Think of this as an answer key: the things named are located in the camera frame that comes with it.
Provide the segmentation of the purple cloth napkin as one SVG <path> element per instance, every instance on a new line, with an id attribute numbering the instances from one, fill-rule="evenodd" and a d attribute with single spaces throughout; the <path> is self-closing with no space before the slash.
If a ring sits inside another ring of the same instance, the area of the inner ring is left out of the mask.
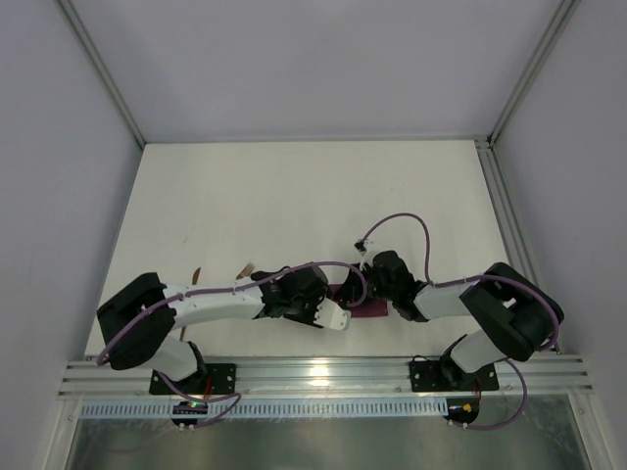
<path id="1" fill-rule="evenodd" d="M 333 285 L 338 284 L 331 284 L 329 286 L 331 299 Z M 387 302 L 372 298 L 366 298 L 359 306 L 347 310 L 355 318 L 377 318 L 388 315 Z"/>

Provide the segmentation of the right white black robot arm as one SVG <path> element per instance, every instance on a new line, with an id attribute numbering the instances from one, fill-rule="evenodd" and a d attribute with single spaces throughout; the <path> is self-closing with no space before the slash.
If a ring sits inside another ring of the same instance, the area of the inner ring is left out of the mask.
<path id="1" fill-rule="evenodd" d="M 359 264 L 332 299 L 347 306 L 365 296 L 382 301 L 410 322 L 472 317 L 479 329 L 454 341 L 435 360 L 433 380 L 446 390 L 472 386 L 478 372 L 504 359 L 526 361 L 555 342 L 564 319 L 551 297 L 503 262 L 471 279 L 436 286 L 417 280 L 394 251 L 384 251 Z"/>

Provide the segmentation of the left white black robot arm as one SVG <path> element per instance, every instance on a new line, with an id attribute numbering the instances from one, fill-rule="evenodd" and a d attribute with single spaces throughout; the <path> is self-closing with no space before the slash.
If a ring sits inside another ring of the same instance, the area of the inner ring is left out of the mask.
<path id="1" fill-rule="evenodd" d="M 172 285 L 155 272 L 139 275 L 97 310 L 105 346 L 100 365 L 114 370 L 148 366 L 180 383 L 205 375 L 199 348 L 176 331 L 222 320 L 285 318 L 306 326 L 342 330 L 348 312 L 331 298 L 314 264 L 257 271 L 216 287 Z"/>

